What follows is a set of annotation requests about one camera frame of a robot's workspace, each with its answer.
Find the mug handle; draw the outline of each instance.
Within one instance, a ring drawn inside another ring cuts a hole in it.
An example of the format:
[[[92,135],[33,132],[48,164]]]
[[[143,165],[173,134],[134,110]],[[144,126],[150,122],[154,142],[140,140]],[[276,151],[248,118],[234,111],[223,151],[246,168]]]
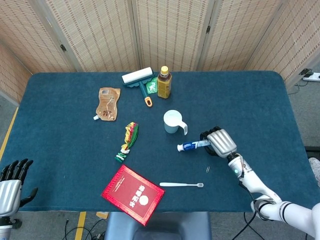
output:
[[[188,133],[188,125],[183,121],[180,121],[178,125],[183,128],[184,135],[187,135],[187,133]]]

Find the white toothbrush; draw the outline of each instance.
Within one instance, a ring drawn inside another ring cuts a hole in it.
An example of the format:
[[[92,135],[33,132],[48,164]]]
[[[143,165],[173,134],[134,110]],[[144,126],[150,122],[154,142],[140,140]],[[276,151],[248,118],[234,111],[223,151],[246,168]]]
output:
[[[202,182],[197,184],[186,184],[186,183],[176,183],[176,182],[160,182],[161,187],[187,187],[187,186],[195,186],[198,188],[203,188],[204,184]]]

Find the green label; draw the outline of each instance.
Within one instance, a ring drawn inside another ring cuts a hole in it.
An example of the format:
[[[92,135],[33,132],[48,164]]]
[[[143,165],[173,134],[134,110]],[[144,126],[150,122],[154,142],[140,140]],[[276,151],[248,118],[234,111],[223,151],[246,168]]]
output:
[[[151,81],[146,83],[146,91],[148,94],[154,94],[158,92],[157,78],[152,78]]]

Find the chair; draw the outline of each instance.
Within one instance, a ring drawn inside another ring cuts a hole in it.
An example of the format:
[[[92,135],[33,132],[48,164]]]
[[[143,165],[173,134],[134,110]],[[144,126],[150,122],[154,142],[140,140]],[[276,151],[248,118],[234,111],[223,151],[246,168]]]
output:
[[[208,212],[155,212],[146,227],[123,212],[111,212],[104,240],[211,240]]]

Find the robot finger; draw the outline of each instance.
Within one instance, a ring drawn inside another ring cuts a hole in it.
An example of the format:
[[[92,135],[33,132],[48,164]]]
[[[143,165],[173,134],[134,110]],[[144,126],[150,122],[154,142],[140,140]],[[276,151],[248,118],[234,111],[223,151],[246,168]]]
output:
[[[214,133],[219,130],[221,130],[221,128],[219,126],[215,126],[214,128],[210,129],[210,133]]]
[[[17,166],[15,166],[13,175],[12,175],[13,180],[18,179],[21,169],[26,162],[28,162],[28,158],[23,159],[17,164]]]
[[[26,205],[27,203],[30,203],[34,198],[35,196],[37,195],[37,192],[38,192],[38,188],[35,187],[32,192],[30,193],[29,196],[27,196],[26,198],[22,199],[20,201],[20,206],[19,208],[23,207],[24,205]]]
[[[210,129],[210,131],[202,132],[202,133],[200,134],[200,140],[207,139],[207,136],[208,136],[209,134],[217,131],[218,128],[220,129],[220,127],[215,126],[214,128]],[[206,151],[209,155],[211,155],[211,156],[218,156],[217,153],[216,153],[214,150],[211,149],[211,147],[205,146],[204,149],[205,149],[205,151]]]
[[[27,171],[28,171],[30,165],[31,165],[33,162],[34,162],[33,160],[30,160],[30,161],[27,161],[27,162],[23,165],[23,167],[22,167],[22,169],[21,169],[21,172],[20,172],[20,174],[19,174],[19,177],[18,177],[18,179],[21,180],[21,185],[24,184],[24,181],[25,181],[25,178],[26,178],[26,175],[27,175]]]
[[[19,161],[16,160],[10,164],[8,170],[6,171],[6,175],[5,175],[4,180],[11,180],[12,174],[14,173],[14,169],[18,163],[19,163]]]
[[[7,165],[7,166],[5,166],[5,167],[2,169],[2,171],[1,171],[1,173],[0,173],[0,182],[2,182],[3,180],[5,180],[5,176],[6,176],[6,174],[7,174],[7,170],[8,170],[9,167],[10,167],[10,164]]]

